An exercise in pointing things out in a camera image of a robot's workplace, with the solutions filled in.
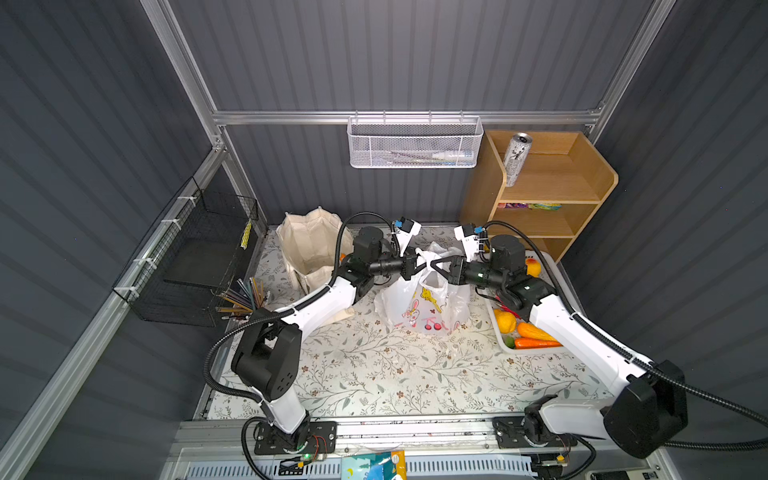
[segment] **orange object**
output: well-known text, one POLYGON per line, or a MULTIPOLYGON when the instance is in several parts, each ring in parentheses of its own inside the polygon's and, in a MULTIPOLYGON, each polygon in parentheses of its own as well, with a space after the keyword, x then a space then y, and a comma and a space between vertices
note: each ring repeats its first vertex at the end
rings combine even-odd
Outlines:
POLYGON ((536 326, 533 326, 530 323, 520 322, 518 324, 518 333, 520 334, 520 336, 524 336, 529 339, 547 340, 549 342, 558 341, 549 333, 546 333, 544 330, 536 326))
POLYGON ((515 339, 516 349, 542 349, 550 346, 562 346, 562 344, 548 340, 527 339, 525 337, 515 339))
POLYGON ((527 274, 538 278, 541 275, 541 264, 535 258, 526 258, 525 265, 528 266, 527 274))

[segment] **wooden shelf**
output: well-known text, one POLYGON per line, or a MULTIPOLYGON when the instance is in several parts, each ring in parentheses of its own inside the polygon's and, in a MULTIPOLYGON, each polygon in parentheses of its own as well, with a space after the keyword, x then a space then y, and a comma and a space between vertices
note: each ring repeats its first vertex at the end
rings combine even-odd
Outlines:
POLYGON ((568 155, 550 154, 529 154, 515 185, 502 191, 500 201, 510 204, 601 202, 568 155))
MULTIPOLYGON (((530 238, 573 238, 574 236, 574 231, 560 210, 499 209, 494 214, 493 220, 507 222, 530 238)), ((502 233, 510 235, 512 231, 497 225, 488 229, 490 235, 502 233)))
MULTIPOLYGON (((532 132, 533 144, 515 185, 506 187, 502 163, 513 131, 487 131, 462 208, 461 222, 507 222, 555 261, 616 187, 618 176, 581 133, 532 132), (559 210, 504 208, 499 203, 562 204, 559 210)), ((510 234, 498 226, 489 234, 510 234)))

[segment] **yellow fruit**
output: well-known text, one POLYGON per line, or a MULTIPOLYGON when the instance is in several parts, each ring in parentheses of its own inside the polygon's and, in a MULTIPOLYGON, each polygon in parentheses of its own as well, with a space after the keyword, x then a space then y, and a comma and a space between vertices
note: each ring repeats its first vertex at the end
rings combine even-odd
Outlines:
POLYGON ((510 333, 515 329, 515 325, 517 325, 518 321, 515 319, 514 314, 505 312, 504 310, 494 310, 493 314, 496 317, 496 324, 498 325, 499 332, 510 333))
POLYGON ((541 275, 541 264, 535 258, 526 258, 525 264, 528 265, 528 275, 536 278, 541 275))

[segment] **white wire basket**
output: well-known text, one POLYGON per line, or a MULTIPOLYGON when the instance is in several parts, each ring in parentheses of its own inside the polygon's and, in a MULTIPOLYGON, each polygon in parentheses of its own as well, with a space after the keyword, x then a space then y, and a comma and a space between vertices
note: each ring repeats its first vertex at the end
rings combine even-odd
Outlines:
POLYGON ((483 129, 461 114, 366 114, 350 117, 346 133, 354 168, 472 168, 483 129))

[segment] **gray corrugated wall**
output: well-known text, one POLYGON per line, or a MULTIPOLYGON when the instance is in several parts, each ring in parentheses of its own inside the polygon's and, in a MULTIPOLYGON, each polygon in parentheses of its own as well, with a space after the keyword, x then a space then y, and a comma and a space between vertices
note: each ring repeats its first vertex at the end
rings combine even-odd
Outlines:
MULTIPOLYGON (((581 131, 583 125, 492 125, 520 131, 581 131)), ((322 206, 347 218, 373 211, 418 222, 456 222, 472 170, 372 170, 349 165, 346 127, 236 125, 227 127, 264 213, 272 224, 285 213, 322 206)), ((357 217, 354 222, 376 221, 357 217)))
MULTIPOLYGON (((265 111, 595 108, 650 4, 171 1, 217 108, 265 111)), ((354 171, 341 127, 230 132, 271 223, 318 204, 457 221, 471 173, 354 171)))
MULTIPOLYGON (((5 444, 210 144, 138 1, 0 3, 0 81, 5 444)), ((211 336, 128 319, 29 478, 155 475, 211 336)))
MULTIPOLYGON (((598 141, 619 186, 564 259, 599 325, 768 414, 768 3, 678 0, 598 141)), ((680 439, 765 429, 689 397, 680 439)), ((763 452, 673 450, 685 478, 764 478, 763 452)))

